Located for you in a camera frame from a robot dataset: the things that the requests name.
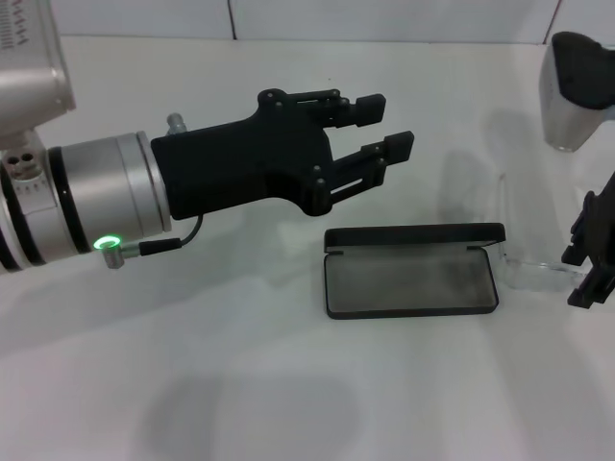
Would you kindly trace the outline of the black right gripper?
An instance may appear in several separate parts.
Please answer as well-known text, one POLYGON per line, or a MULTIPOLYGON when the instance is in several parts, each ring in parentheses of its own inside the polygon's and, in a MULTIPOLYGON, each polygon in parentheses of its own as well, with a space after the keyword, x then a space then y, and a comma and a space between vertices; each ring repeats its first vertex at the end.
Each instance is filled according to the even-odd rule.
MULTIPOLYGON (((571 229, 572 239, 561 262, 582 265, 587 257, 595 266, 614 267, 614 176, 599 194, 589 191, 582 212, 571 229)), ((569 296, 570 306, 590 308, 604 303, 614 289, 614 274, 593 267, 578 288, 569 296)))

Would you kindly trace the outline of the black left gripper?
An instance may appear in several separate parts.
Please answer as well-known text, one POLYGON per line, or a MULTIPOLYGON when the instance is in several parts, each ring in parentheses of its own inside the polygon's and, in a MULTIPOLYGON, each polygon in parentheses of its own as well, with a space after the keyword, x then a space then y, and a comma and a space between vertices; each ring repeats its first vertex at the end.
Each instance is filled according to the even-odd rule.
POLYGON ((332 151, 324 128, 378 124, 385 105, 382 94, 352 103, 338 89, 263 91, 247 119, 152 140, 172 218, 269 198, 308 216, 330 212, 332 151))

